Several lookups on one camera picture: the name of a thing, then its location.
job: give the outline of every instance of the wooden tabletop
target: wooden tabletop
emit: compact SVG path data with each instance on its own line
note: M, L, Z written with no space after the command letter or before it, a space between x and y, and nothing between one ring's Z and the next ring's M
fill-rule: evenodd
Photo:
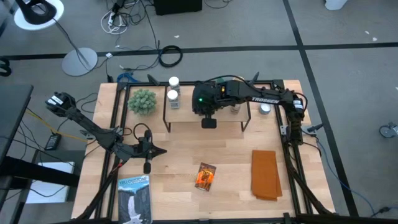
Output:
M302 93L298 80L285 80L284 83L286 88ZM139 88L132 87L130 96ZM150 116L138 116L129 111L126 127L133 128L137 123L146 123L152 130L154 144L167 150L166 154L152 161L150 189L154 220L274 218L282 217L284 212L295 216L274 108L269 115L262 115L258 112L259 104L250 103L252 119L243 133L239 122L220 122L217 129L202 129L200 122L172 123L171 133L168 133L162 121L164 86L142 88L156 93L156 111ZM93 121L102 128L109 128L115 94L116 84L113 83L104 83L99 89ZM125 91L122 90L117 126L121 120L124 95ZM303 125L309 124L310 117L306 111ZM137 135L142 135L144 130L137 128ZM309 136L304 136L303 140L316 145L315 140ZM137 142L131 135L125 136L124 143ZM96 146L96 143L89 145L86 153ZM327 209L334 211L318 151L308 145L300 146L299 149L308 186ZM276 152L283 194L277 202L258 200L251 193L252 150ZM73 218L84 211L98 190L104 155L105 150L97 149L84 161L73 207ZM209 192L196 189L194 186L201 162L217 167ZM142 175L143 164L143 159L130 159L120 169L118 178ZM302 192L297 184L296 186L300 206L302 211L305 211ZM106 216L108 199L109 189L104 196L103 217ZM117 219L116 193L113 220Z

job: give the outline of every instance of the book cover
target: book cover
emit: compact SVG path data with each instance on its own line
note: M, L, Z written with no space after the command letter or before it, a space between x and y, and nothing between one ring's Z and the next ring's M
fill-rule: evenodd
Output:
M119 180L118 192L120 224L152 223L148 175Z
M213 182L213 179L214 179L215 172L216 172L215 166L201 163L200 167L199 167L195 187L200 190L209 191L211 183Z

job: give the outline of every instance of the orange cloth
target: orange cloth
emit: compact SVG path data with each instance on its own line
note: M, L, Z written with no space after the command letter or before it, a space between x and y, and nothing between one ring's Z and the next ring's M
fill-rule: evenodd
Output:
M275 151L253 150L251 190L263 200L277 201L282 196Z

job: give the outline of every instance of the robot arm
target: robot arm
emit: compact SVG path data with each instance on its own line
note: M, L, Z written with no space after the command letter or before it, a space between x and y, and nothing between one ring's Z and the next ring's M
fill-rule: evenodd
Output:
M158 148L152 143L152 133L145 131L144 137L139 137L138 144L123 144L123 137L116 132L116 129L102 129L76 108L75 99L68 93L55 93L46 102L47 109L59 117L67 117L85 128L95 136L98 144L110 153L115 153L117 157L126 163L130 158L145 158L144 173L150 173L150 160L155 156L166 153L165 149Z
M202 120L203 128L215 128L216 121L211 116L216 110L247 101L281 105L289 121L290 142L303 144L301 131L301 121L304 119L303 101L289 89L267 90L238 80L223 83L200 82L193 90L192 110L195 114L205 115Z

